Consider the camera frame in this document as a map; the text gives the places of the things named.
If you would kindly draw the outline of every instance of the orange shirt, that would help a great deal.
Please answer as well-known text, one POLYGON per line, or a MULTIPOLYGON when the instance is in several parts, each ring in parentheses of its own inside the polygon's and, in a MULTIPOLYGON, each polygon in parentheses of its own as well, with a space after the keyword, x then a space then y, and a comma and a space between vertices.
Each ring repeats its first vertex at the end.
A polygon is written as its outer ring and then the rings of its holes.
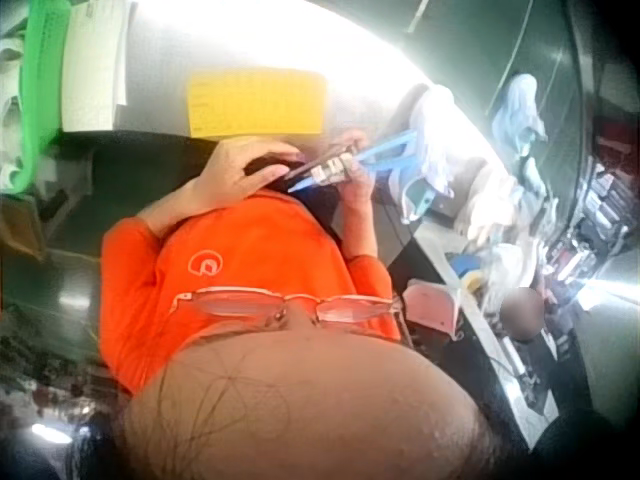
MULTIPOLYGON (((116 379, 138 392, 187 340, 211 327, 210 316, 181 309, 178 299, 213 286, 321 299, 392 295, 378 259, 345 262, 335 242, 290 197, 260 192, 191 218, 164 243, 142 220, 128 218, 105 235, 102 246, 100 348, 116 379)), ((369 326, 399 339, 392 321, 369 326)))

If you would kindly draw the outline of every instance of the sleeve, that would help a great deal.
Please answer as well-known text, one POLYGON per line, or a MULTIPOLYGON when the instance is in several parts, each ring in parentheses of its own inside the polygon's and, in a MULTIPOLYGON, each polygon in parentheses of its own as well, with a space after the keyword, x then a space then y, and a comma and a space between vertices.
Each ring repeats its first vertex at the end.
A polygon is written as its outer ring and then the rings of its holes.
POLYGON ((359 295, 391 299, 391 277, 384 264, 375 257, 360 255, 347 263, 349 274, 359 295))
MULTIPOLYGON (((393 286, 384 264, 376 257, 361 255, 347 263, 351 279, 359 295, 369 295, 391 300, 393 286)), ((391 340, 400 340, 400 330, 392 316, 369 320, 368 327, 391 340)))
POLYGON ((118 222, 102 242, 100 351, 114 377, 131 391, 144 378, 160 249, 160 240, 139 218, 118 222))

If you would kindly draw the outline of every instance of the hand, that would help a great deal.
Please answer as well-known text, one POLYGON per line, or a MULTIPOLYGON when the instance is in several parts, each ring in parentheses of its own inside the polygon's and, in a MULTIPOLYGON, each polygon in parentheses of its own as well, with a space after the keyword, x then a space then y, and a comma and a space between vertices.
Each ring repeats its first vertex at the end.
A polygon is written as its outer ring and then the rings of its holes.
POLYGON ((187 215, 200 215, 230 207, 289 172, 285 165, 270 165, 247 176, 244 168, 252 160, 266 154, 294 159, 299 153, 291 145, 268 138, 235 137, 223 140, 213 151, 200 176, 182 187, 187 215))
MULTIPOLYGON (((355 145, 358 150, 369 146, 369 140, 361 130, 347 130, 332 143, 344 147, 355 145)), ((337 185, 342 203, 344 203, 345 207, 354 210, 370 207, 371 194, 375 186, 375 175, 367 172, 355 160, 349 165, 347 174, 349 180, 337 185)))

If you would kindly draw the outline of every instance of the yellow paper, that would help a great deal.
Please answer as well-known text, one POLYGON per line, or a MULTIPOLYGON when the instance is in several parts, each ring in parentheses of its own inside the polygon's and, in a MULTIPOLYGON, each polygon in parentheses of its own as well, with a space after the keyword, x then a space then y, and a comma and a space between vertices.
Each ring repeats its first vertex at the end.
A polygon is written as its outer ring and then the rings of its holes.
POLYGON ((321 133, 326 92, 322 75, 300 70, 196 74, 188 90, 191 136, 321 133))

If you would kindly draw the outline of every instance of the green plastic basket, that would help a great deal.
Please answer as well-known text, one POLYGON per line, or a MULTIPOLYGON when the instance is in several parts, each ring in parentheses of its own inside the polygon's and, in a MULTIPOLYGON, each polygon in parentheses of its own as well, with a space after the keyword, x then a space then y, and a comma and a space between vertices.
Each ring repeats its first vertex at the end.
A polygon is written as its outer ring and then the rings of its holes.
POLYGON ((68 0, 31 0, 20 76, 22 169, 10 193, 27 189, 38 160, 62 128, 62 59, 71 15, 68 0))

